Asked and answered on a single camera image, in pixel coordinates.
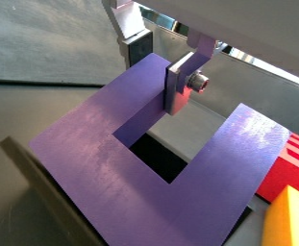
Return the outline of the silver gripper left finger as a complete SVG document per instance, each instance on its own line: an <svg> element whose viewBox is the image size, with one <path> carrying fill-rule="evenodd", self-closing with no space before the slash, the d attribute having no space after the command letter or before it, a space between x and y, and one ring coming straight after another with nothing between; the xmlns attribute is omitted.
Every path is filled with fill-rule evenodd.
<svg viewBox="0 0 299 246"><path fill-rule="evenodd" d="M136 2L102 0L102 4L116 31L126 68L130 68L152 52L152 31L146 27Z"/></svg>

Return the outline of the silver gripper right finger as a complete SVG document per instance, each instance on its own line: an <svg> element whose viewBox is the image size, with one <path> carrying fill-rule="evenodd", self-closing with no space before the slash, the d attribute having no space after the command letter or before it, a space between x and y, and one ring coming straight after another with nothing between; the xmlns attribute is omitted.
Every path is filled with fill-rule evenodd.
<svg viewBox="0 0 299 246"><path fill-rule="evenodd" d="M199 32L188 32L186 43L195 51L184 53L166 68L164 110L171 115L186 105L190 93L202 93L210 81L199 68L213 57L217 40Z"/></svg>

